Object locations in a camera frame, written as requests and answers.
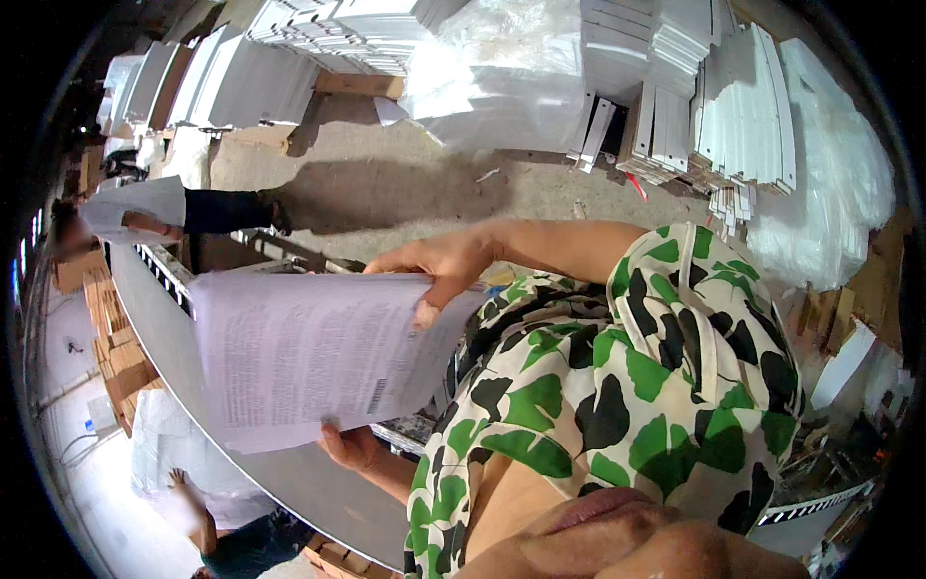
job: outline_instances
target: plastic wrap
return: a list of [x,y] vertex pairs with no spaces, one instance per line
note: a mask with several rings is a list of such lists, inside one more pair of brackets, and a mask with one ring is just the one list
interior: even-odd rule
[[747,244],[782,279],[825,291],[868,255],[869,229],[894,213],[893,168],[852,99],[799,40],[781,45],[795,128],[797,187],[763,195]]
[[270,512],[276,503],[219,452],[166,390],[143,390],[131,437],[131,490],[179,533],[196,520],[168,489],[172,468],[184,469],[218,529],[235,529]]
[[566,152],[582,114],[576,0],[472,0],[408,61],[399,105],[458,151]]

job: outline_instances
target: barcode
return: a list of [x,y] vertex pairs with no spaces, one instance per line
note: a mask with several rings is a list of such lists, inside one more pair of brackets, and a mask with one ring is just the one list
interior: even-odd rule
[[373,398],[369,401],[369,407],[367,408],[367,414],[372,414],[376,411],[376,407],[380,406],[380,399],[382,398],[382,391],[386,389],[386,379],[380,378],[376,381],[376,389],[373,390]]

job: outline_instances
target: workbench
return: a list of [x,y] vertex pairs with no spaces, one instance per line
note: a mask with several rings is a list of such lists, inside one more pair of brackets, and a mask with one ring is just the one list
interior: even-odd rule
[[[165,291],[170,282],[165,282],[164,273],[153,274],[131,245],[111,245],[110,266],[119,300],[147,357],[215,444],[206,417],[210,401],[201,395],[205,378],[194,321],[180,305],[184,297]],[[408,532],[405,507],[336,465],[317,445],[250,455],[216,446],[257,486],[309,525],[385,567],[402,568]]]

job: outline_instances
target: shoe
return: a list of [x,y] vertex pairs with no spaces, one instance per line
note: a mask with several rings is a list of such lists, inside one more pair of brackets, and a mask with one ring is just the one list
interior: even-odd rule
[[279,200],[274,201],[273,205],[276,206],[277,209],[277,219],[272,223],[273,227],[275,227],[283,237],[289,237],[293,234],[293,223],[290,221],[289,213],[286,212],[286,208]]

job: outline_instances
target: lips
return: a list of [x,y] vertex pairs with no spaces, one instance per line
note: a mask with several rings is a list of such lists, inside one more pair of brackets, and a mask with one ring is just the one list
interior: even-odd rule
[[558,533],[578,524],[620,516],[619,511],[631,511],[632,505],[652,505],[655,501],[634,488],[604,488],[572,503],[545,535]]

